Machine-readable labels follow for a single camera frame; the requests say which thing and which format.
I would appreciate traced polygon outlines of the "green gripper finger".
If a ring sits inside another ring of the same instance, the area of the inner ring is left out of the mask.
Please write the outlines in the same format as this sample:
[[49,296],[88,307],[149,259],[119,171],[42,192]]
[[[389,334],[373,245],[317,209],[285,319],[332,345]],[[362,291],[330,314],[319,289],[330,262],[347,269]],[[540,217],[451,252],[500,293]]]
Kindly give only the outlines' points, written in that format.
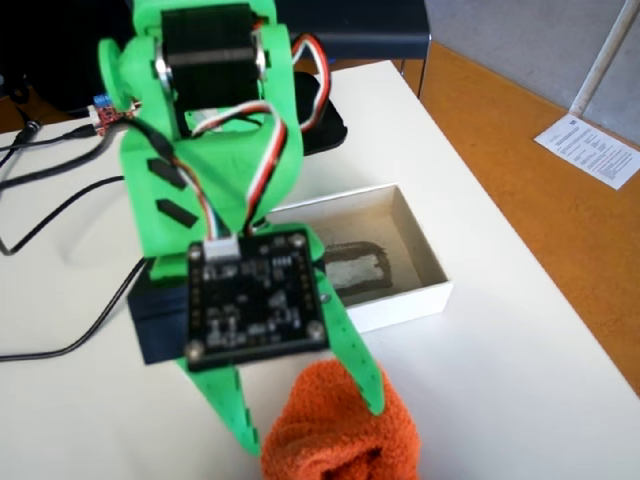
[[369,412],[380,415],[385,409],[380,368],[331,284],[324,261],[317,260],[313,265],[330,349],[353,380]]
[[261,452],[259,433],[245,402],[238,368],[234,365],[191,371],[185,357],[176,360],[239,445],[250,455]]

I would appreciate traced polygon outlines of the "green gripper with servo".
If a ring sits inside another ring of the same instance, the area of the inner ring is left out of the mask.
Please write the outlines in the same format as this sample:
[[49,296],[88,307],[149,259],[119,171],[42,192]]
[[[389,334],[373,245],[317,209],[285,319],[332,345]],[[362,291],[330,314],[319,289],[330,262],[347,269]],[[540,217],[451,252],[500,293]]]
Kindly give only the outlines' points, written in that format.
[[[256,218],[265,216],[292,189],[301,168],[303,140],[298,126],[286,129],[273,170],[261,168],[273,126],[250,129],[232,124],[228,132],[203,133],[173,142],[177,160],[189,167],[224,227],[242,230],[254,188],[265,191]],[[192,187],[146,137],[130,128],[121,143],[121,168],[142,252],[151,260],[150,278],[161,281],[186,274],[185,252],[210,231]],[[186,324],[185,290],[173,286],[166,295],[144,294],[130,303],[143,359],[155,364],[182,356]]]

